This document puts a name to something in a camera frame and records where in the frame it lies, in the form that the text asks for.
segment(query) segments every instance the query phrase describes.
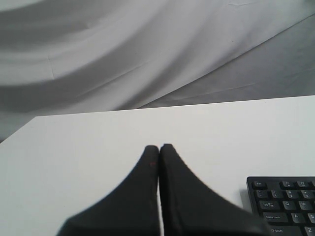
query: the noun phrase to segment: white table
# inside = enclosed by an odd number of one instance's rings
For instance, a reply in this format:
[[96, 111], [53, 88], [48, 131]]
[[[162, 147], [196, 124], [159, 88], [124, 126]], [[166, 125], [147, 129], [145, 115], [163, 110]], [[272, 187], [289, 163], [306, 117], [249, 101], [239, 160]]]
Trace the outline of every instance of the white table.
[[246, 177], [315, 175], [314, 137], [315, 96], [36, 117], [0, 145], [0, 235], [55, 235], [148, 144], [249, 209]]

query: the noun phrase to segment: black foam object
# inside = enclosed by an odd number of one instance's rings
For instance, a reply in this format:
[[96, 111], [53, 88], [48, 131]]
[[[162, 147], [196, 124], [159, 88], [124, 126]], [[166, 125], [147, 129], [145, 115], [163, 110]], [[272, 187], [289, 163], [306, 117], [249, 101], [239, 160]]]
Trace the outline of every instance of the black foam object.
[[125, 180], [100, 202], [69, 218], [58, 236], [158, 236], [157, 187], [158, 148], [147, 146]]
[[160, 150], [159, 190], [165, 236], [270, 235], [262, 219], [208, 188], [168, 144]]

